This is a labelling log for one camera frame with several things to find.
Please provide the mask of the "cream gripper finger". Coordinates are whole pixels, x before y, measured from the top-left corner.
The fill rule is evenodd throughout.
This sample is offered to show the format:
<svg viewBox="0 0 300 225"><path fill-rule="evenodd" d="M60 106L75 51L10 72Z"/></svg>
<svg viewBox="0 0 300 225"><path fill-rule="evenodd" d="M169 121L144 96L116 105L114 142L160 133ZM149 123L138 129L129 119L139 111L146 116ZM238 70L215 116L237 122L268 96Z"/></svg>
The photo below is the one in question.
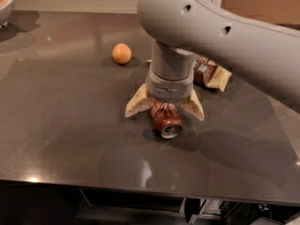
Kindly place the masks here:
<svg viewBox="0 0 300 225"><path fill-rule="evenodd" d="M192 114L199 121L204 120L203 106L199 101L195 90L192 90L190 95L181 101L181 108L187 113Z"/></svg>
<svg viewBox="0 0 300 225"><path fill-rule="evenodd" d="M127 103L125 117L129 118L137 113L151 109L154 105L154 99L148 93L144 83Z"/></svg>

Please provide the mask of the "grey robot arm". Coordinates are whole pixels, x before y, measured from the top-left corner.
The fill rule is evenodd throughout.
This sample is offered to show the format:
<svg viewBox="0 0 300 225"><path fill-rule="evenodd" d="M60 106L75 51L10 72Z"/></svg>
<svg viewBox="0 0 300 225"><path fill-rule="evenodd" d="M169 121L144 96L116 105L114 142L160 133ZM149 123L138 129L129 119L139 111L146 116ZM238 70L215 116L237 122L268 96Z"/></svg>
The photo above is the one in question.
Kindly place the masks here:
<svg viewBox="0 0 300 225"><path fill-rule="evenodd" d="M203 107L193 90L196 55L300 111L299 32L237 16L220 4L221 0L138 0L140 24L153 38L152 57L146 83L127 104L127 117L150 109L157 99L179 102L203 120Z"/></svg>

